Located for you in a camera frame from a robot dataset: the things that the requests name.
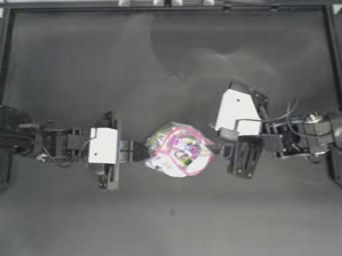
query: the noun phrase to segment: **crumpled plastic bag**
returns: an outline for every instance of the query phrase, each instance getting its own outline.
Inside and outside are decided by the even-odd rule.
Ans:
[[[214,158],[212,144],[193,126],[173,122],[148,139],[152,157],[146,165],[172,177],[196,176]]]

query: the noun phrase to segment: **black table surface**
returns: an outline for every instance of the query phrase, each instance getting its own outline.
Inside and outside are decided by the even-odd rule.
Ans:
[[[320,13],[19,13],[6,104],[34,119],[90,126],[114,110],[138,141],[168,122],[213,138],[232,79],[270,97],[272,115],[293,97],[298,113],[337,107]],[[342,190],[327,162],[265,153],[241,180],[216,159],[176,179],[144,163],[122,166],[121,190],[101,191],[83,164],[14,162],[0,197],[0,254],[340,255]]]

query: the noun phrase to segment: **metal frame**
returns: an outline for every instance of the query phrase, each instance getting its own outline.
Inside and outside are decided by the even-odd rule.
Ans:
[[[113,2],[55,2],[55,3],[5,3],[3,8],[3,23],[2,23],[2,38],[0,38],[0,101],[3,102],[9,64],[11,55],[11,41],[14,31],[14,21],[18,12],[229,12],[232,14],[246,14],[256,12],[321,12],[323,22],[325,25],[328,47],[332,59],[332,68],[336,82],[336,95],[342,109],[342,62],[341,62],[341,45],[339,42],[335,9],[329,4],[234,4],[225,2],[225,0],[214,0],[214,5],[205,5],[205,0],[190,0],[192,2],[182,2],[182,6],[174,6],[174,0],[165,0],[165,6],[154,6],[154,1],[148,0],[138,2],[137,0],[127,0],[130,6],[121,7],[121,0]]]

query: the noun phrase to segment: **clear plastic wrap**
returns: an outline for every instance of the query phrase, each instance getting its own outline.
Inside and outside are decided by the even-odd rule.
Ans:
[[[148,139],[152,157],[146,165],[173,177],[196,176],[214,158],[210,144],[193,126],[173,122]]]

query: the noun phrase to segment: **wire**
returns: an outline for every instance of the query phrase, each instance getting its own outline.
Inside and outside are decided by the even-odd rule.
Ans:
[[[290,103],[288,105],[288,111],[290,110],[292,105],[293,105],[293,101],[290,101]],[[328,133],[324,133],[324,134],[306,134],[306,133],[298,132],[293,127],[292,120],[290,120],[290,115],[288,115],[288,117],[286,117],[286,124],[289,126],[289,129],[290,129],[292,133],[296,134],[300,137],[304,137],[304,138],[320,138],[320,137],[325,137],[325,136],[328,136],[333,133],[333,131],[331,131]]]
[[[50,160],[54,162],[54,164],[61,167],[61,168],[69,168],[73,166],[73,164],[75,163],[75,161],[71,161],[69,164],[62,164],[59,163],[59,161],[57,160],[57,158],[50,154],[49,149],[46,148],[46,146],[42,145],[43,151],[47,154]]]
[[[25,139],[25,140],[30,140],[33,141],[34,138],[29,137],[29,136],[23,136],[23,135],[17,135],[17,134],[7,134],[7,133],[0,133],[0,137],[11,137],[11,138],[18,138],[18,139]]]
[[[91,142],[94,139],[97,139],[97,137],[98,137],[98,130],[97,130],[95,136],[91,137],[91,138],[83,143],[83,145],[82,145],[82,147],[81,147],[81,149],[79,149],[79,152],[78,152],[78,154],[77,154],[75,159],[71,160],[67,164],[62,164],[62,163],[58,161],[58,159],[57,159],[57,158],[51,155],[51,153],[49,152],[49,149],[46,148],[46,146],[42,145],[42,148],[43,148],[43,151],[45,151],[45,153],[47,154],[50,160],[55,163],[55,165],[57,165],[58,167],[61,167],[61,168],[69,168],[69,167],[71,167],[71,166],[74,165],[74,163],[75,163],[79,159],[82,159],[82,153],[83,153],[83,151],[85,151],[87,145],[90,144],[90,142]]]
[[[292,102],[293,102],[293,101],[296,101],[296,104],[294,104],[294,106],[292,106],[290,109],[288,108],[286,113],[285,113],[284,115],[281,115],[281,116],[278,116],[278,117],[276,117],[276,118],[272,118],[272,119],[261,119],[261,120],[258,120],[258,119],[250,119],[250,118],[244,118],[244,119],[238,119],[237,122],[241,122],[241,121],[252,121],[252,122],[273,123],[273,122],[276,122],[276,121],[280,121],[280,120],[288,118],[288,117],[294,113],[294,111],[296,111],[296,109],[297,109],[297,107],[298,107],[298,104],[300,104],[300,100],[298,100],[298,98],[294,98],[294,99],[292,100]]]

